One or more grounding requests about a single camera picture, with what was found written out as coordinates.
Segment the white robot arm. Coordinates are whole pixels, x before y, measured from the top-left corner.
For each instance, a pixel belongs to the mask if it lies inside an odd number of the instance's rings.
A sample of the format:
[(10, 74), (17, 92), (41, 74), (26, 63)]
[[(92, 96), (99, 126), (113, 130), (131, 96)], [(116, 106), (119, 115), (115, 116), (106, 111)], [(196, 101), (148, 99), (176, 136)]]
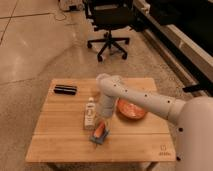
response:
[(120, 76), (105, 73), (99, 74), (96, 80), (100, 115), (111, 117), (118, 98), (142, 107), (177, 127), (175, 171), (213, 171), (213, 97), (184, 101), (138, 91), (123, 83)]

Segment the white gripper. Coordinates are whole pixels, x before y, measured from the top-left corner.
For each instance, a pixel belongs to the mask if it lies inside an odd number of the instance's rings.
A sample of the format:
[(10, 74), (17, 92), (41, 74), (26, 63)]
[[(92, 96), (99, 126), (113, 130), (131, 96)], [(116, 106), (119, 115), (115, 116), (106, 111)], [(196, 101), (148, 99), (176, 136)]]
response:
[(102, 94), (98, 102), (98, 113), (104, 118), (105, 128), (110, 129), (111, 116), (114, 112), (116, 98)]

